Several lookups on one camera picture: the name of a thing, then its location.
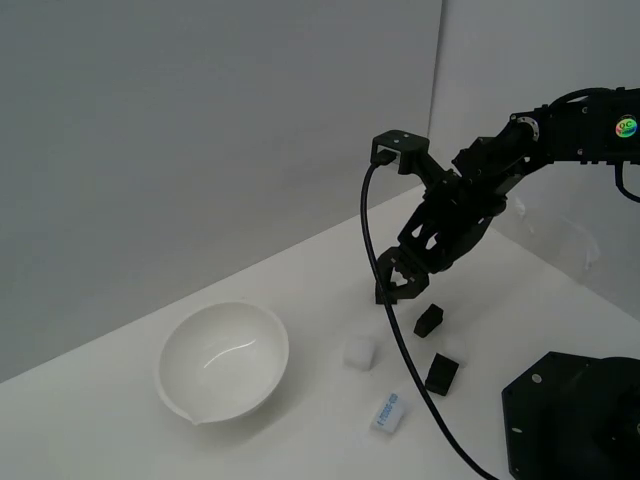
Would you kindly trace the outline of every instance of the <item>white bowl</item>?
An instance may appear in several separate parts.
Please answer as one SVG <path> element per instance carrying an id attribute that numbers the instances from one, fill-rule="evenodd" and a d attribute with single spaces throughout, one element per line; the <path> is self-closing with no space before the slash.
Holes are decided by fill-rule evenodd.
<path id="1" fill-rule="evenodd" d="M 155 371 L 162 401 L 195 425 L 245 415 L 280 382 L 289 359 L 284 325 L 272 312 L 219 303 L 184 320 Z"/>

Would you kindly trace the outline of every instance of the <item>white tabletop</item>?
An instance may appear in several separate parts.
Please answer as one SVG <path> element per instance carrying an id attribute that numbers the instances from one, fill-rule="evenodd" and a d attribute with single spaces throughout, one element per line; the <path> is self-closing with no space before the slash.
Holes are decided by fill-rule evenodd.
<path id="1" fill-rule="evenodd" d="M 395 244 L 421 193 L 372 210 L 378 253 Z M 228 299 L 282 318 L 289 366 L 252 416 L 194 427 L 160 402 L 152 367 L 172 326 Z M 445 322 L 422 340 L 411 331 L 432 302 Z M 463 447 L 503 479 L 510 476 L 500 392 L 511 380 L 550 350 L 640 356 L 636 320 L 492 230 L 397 311 L 421 372 L 445 335 L 466 342 L 469 365 L 437 404 Z M 367 373 L 342 365 L 345 339 L 356 333 L 380 342 Z M 390 437 L 369 425 L 392 391 L 410 410 Z M 373 303 L 357 218 L 1 384 L 0 477 L 476 478 L 421 403 Z"/>

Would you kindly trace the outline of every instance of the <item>white wall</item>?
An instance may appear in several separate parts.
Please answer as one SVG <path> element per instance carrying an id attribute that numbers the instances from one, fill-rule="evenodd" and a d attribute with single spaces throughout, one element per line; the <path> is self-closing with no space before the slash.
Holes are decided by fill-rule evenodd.
<path id="1" fill-rule="evenodd" d="M 430 128 L 431 153 L 443 163 L 497 134 L 510 113 L 583 87 L 640 87 L 639 2 L 446 0 L 443 8 Z M 626 176 L 640 192 L 640 168 Z M 513 211 L 494 222 L 498 230 L 640 318 L 640 205 L 618 193 L 612 168 L 548 166 L 510 196 L 528 208 L 535 235 Z M 586 276 L 581 231 L 601 251 Z"/>
<path id="2" fill-rule="evenodd" d="M 427 131 L 439 21 L 0 0 L 0 381 L 356 214 L 371 138 Z"/>

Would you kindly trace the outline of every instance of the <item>black block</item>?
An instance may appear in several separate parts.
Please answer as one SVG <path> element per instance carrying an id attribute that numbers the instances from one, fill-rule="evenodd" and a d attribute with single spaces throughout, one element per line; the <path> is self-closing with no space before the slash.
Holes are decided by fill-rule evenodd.
<path id="1" fill-rule="evenodd" d="M 429 368 L 429 375 L 424 382 L 424 386 L 430 392 L 444 397 L 449 392 L 457 371 L 458 364 L 456 362 L 436 353 L 436 358 L 433 359 L 431 368 Z"/>
<path id="2" fill-rule="evenodd" d="M 439 306 L 432 303 L 427 311 L 424 312 L 416 322 L 413 333 L 418 335 L 420 338 L 426 337 L 442 323 L 443 317 L 444 311 Z"/>
<path id="3" fill-rule="evenodd" d="M 395 287 L 395 283 L 391 282 L 391 287 Z M 396 297 L 394 297 L 390 293 L 387 293 L 387 296 L 389 297 L 389 301 L 391 302 L 391 305 L 398 304 L 398 300 L 396 299 Z M 377 288 L 376 288 L 376 305 L 384 305 L 384 302 L 382 301 L 382 296 L 380 295 L 380 290 L 378 290 Z"/>

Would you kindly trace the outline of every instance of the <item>sticker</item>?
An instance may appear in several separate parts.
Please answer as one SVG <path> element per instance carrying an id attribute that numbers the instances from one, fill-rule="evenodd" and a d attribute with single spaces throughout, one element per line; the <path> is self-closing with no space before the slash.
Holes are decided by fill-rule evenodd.
<path id="1" fill-rule="evenodd" d="M 629 138 L 638 130 L 638 122 L 633 115 L 624 115 L 616 123 L 616 135 L 620 138 Z"/>

